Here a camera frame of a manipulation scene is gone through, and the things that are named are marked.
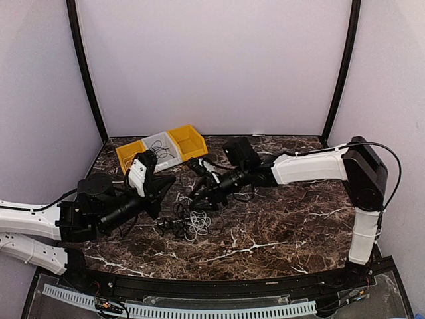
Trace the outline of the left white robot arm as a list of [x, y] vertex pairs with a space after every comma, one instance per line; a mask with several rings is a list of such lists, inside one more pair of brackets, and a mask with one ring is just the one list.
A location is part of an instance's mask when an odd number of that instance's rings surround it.
[[19, 203], [1, 204], [1, 252], [25, 264], [39, 266], [57, 275], [67, 274], [80, 290], [94, 283], [86, 270], [83, 252], [73, 248], [54, 247], [38, 237], [63, 243], [83, 243], [100, 235], [109, 236], [140, 213], [157, 219], [161, 202], [174, 184], [172, 175], [148, 177], [142, 182], [131, 180], [116, 193], [108, 175], [98, 174], [79, 181], [71, 191], [74, 201], [65, 196], [44, 207]]

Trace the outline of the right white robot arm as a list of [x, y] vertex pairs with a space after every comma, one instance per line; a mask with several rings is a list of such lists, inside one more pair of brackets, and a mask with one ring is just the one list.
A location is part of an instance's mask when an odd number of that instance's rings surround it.
[[295, 182], [339, 180], [355, 208], [353, 237], [348, 260], [339, 273], [339, 283], [353, 288], [363, 280], [385, 210], [384, 197], [388, 169], [363, 137], [355, 136], [347, 144], [310, 152], [282, 152], [261, 159], [245, 136], [233, 138], [225, 145], [232, 168], [224, 174], [207, 169], [195, 159], [188, 166], [201, 180], [191, 192], [190, 209], [218, 210], [228, 205], [228, 196], [247, 185], [277, 187]]

